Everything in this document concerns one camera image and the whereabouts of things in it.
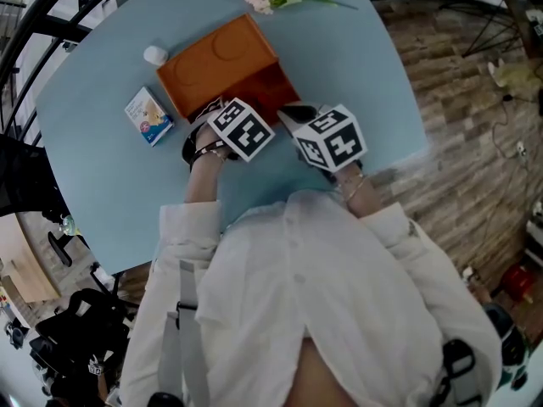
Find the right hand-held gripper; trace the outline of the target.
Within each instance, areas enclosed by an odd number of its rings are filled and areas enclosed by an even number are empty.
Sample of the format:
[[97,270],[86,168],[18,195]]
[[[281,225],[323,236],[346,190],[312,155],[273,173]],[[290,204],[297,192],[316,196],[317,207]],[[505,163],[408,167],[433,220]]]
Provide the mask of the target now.
[[277,117],[311,166],[333,174],[367,153],[358,120],[343,104],[294,102]]

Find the person's torso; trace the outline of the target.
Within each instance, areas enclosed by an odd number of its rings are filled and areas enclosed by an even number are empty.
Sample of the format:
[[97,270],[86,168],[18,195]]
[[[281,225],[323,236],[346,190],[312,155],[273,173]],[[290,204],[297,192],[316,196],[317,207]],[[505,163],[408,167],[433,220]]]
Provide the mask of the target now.
[[302,342],[298,367],[283,407],[356,407],[310,338]]

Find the yellow green water jug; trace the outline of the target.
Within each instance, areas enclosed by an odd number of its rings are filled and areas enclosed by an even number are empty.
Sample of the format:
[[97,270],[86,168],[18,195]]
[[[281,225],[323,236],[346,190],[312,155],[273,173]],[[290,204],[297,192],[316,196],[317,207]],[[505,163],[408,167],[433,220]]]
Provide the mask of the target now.
[[76,223],[71,215],[66,215],[62,218],[59,230],[66,236],[75,237],[80,236],[81,231],[76,226]]

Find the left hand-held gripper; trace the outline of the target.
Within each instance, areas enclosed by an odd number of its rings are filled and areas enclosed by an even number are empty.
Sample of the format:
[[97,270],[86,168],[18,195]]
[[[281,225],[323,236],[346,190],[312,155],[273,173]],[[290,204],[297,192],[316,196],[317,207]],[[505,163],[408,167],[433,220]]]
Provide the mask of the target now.
[[[197,147],[197,136],[202,128],[209,127],[217,140]],[[246,102],[239,98],[224,103],[218,97],[205,105],[194,119],[182,148],[182,157],[193,164],[205,153],[226,151],[225,159],[243,160],[248,163],[274,138],[275,132]]]

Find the black round stool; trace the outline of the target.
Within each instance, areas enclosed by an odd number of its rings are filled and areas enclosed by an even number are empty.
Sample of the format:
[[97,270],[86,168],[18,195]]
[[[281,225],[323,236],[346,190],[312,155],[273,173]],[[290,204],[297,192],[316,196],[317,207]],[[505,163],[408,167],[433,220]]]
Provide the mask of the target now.
[[499,304],[484,304],[483,309],[501,340],[503,365],[524,365],[529,357],[529,347],[527,346],[525,336],[519,330],[512,317]]

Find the small white round object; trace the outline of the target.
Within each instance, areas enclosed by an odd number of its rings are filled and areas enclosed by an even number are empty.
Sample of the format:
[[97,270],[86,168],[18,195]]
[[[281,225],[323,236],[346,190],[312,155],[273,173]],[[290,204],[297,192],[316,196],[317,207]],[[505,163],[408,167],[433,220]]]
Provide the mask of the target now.
[[160,67],[169,58],[166,50],[157,46],[149,46],[143,52],[144,59],[152,65]]

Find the light wooden desk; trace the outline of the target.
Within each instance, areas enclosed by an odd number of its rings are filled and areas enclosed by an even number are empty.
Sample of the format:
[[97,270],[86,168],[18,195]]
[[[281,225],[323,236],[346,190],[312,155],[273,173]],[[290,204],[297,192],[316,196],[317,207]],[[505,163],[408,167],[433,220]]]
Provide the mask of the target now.
[[60,297],[38,261],[16,215],[0,217],[0,260],[4,271],[26,303]]

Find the person's right forearm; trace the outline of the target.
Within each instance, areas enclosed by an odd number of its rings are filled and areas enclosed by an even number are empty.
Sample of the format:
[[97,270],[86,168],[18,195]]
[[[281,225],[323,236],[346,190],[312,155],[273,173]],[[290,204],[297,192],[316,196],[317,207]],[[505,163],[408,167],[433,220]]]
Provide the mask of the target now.
[[349,212],[355,217],[363,218],[383,208],[377,191],[360,170],[341,170],[334,176]]

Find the blue white small carton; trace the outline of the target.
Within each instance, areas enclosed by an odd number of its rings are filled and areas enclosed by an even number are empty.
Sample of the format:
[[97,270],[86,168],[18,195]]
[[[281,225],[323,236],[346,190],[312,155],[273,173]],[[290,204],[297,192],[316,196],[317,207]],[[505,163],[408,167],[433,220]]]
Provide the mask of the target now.
[[146,86],[137,92],[124,110],[129,120],[151,146],[155,146],[174,126],[173,119]]

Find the dark red plastic object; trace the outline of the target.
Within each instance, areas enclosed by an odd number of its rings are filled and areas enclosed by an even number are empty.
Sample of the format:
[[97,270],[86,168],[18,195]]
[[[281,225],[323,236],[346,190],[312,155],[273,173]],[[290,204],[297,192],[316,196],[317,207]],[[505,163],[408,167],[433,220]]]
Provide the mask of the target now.
[[535,275],[520,264],[509,267],[501,278],[504,292],[516,302],[533,303],[531,289],[534,283]]

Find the black belt device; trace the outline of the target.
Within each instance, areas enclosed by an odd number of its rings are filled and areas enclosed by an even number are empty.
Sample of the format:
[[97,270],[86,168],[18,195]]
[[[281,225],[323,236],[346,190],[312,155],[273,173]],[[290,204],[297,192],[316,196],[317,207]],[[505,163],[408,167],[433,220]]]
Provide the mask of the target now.
[[185,407],[185,405],[176,395],[157,392],[150,397],[147,407]]

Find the orange box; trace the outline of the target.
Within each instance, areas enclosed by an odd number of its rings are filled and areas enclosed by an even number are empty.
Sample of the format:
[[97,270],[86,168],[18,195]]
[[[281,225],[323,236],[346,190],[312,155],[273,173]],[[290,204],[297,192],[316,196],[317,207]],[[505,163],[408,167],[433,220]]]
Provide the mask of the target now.
[[275,125],[277,111],[300,100],[249,14],[202,37],[159,67],[157,75],[178,114],[190,123],[217,98],[240,98]]

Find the black harness buckle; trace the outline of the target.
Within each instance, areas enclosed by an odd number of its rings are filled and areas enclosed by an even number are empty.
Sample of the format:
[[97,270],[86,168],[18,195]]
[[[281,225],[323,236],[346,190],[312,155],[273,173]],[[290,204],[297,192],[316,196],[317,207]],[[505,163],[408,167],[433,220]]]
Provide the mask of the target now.
[[462,340],[443,347],[443,372],[429,407],[482,407],[482,395],[475,381],[476,358]]

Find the black office chair with clothes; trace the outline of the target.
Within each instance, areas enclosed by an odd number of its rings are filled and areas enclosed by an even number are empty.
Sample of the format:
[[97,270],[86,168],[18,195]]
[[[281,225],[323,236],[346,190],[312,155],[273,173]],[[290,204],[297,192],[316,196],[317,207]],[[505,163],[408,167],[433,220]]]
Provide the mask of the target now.
[[121,274],[108,289],[97,277],[100,264],[91,265],[96,289],[84,288],[70,296],[68,307],[36,325],[30,341],[31,358],[55,379],[104,375],[106,388],[116,386],[126,355],[129,324],[138,304],[118,295]]

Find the person's white shirt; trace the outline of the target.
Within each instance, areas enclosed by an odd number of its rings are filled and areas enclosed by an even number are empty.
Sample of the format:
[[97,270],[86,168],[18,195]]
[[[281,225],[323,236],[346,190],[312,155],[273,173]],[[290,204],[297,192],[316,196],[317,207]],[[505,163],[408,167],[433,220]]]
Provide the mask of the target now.
[[159,389],[166,317],[192,266],[211,407],[283,407],[304,341],[360,407],[428,407],[443,347],[473,351],[487,403],[501,341],[446,253],[399,204],[364,218],[324,192],[251,209],[226,230],[217,202],[165,205],[120,380],[123,407]]

